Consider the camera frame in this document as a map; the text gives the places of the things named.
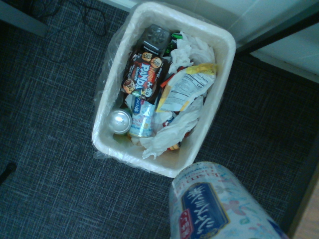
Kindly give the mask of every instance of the trash can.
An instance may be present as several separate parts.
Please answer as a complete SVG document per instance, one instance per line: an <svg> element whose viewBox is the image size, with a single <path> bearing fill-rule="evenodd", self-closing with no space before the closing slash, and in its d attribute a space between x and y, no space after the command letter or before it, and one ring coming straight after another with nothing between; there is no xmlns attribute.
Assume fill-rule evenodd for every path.
<svg viewBox="0 0 319 239"><path fill-rule="evenodd" d="M202 115L192 134L185 138L181 148L167 151L155 160L142 159L144 148L133 146L124 136L106 131L107 117L120 91L123 72L132 47L151 24L171 31L183 31L213 47L218 66L215 83L207 92ZM236 51L232 35L212 24L189 16L167 5L156 2L143 3L130 14L127 22L111 40L99 83L104 89L97 91L97 111L92 130L92 142L98 151L132 167L174 178L182 169L191 165L204 141L220 104Z"/></svg>

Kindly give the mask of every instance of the floor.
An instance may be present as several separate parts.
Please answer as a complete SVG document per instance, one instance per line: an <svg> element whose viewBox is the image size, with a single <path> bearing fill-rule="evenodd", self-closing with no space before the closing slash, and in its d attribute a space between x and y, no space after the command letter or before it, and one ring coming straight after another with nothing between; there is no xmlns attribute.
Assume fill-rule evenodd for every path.
<svg viewBox="0 0 319 239"><path fill-rule="evenodd" d="M68 1L44 18L48 40L13 27L0 37L0 238L169 238L172 179L94 159L93 97L104 54L126 12L98 1L99 37ZM102 17L88 14L103 33ZM319 127L319 92L234 61L196 158L220 163L278 223Z"/></svg>

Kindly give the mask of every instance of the can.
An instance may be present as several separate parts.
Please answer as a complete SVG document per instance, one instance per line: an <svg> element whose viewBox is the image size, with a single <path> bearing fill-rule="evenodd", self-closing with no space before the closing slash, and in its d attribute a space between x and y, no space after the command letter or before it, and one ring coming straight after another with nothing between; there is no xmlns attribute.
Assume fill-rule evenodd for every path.
<svg viewBox="0 0 319 239"><path fill-rule="evenodd" d="M155 105L135 97L129 134L134 137L151 137L154 113Z"/></svg>
<svg viewBox="0 0 319 239"><path fill-rule="evenodd" d="M171 239L288 239L235 175L211 162L176 176L169 216Z"/></svg>
<svg viewBox="0 0 319 239"><path fill-rule="evenodd" d="M115 134L125 134L132 125L131 115L122 109L110 113L110 127Z"/></svg>

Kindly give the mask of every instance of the silver can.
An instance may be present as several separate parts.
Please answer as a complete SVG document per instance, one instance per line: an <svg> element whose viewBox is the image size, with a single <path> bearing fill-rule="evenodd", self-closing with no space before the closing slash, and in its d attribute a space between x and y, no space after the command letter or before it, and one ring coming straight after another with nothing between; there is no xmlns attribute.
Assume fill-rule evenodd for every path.
<svg viewBox="0 0 319 239"><path fill-rule="evenodd" d="M115 134L125 134L132 125L132 117L125 110L118 109L110 113L110 127Z"/></svg>

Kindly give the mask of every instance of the baseboard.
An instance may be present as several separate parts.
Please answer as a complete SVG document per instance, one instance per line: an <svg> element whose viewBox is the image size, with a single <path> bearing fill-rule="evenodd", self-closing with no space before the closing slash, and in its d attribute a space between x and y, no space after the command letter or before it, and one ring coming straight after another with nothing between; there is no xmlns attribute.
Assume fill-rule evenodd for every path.
<svg viewBox="0 0 319 239"><path fill-rule="evenodd" d="M132 7L134 7L137 3L140 2L139 0L99 0L99 1L104 2L111 6L117 7L127 12L129 12Z"/></svg>
<svg viewBox="0 0 319 239"><path fill-rule="evenodd" d="M301 69L297 66L293 66L291 64L288 64L284 61L281 61L277 58L274 58L272 56L266 55L264 53L261 53L259 51L252 52L251 55L258 58L259 60L266 62L268 64L271 64L273 66L279 67L283 70L289 71L291 73L294 73L298 76L304 77L308 80L314 81L316 83L319 83L319 76L316 74L313 74L309 71L306 71L304 69Z"/></svg>

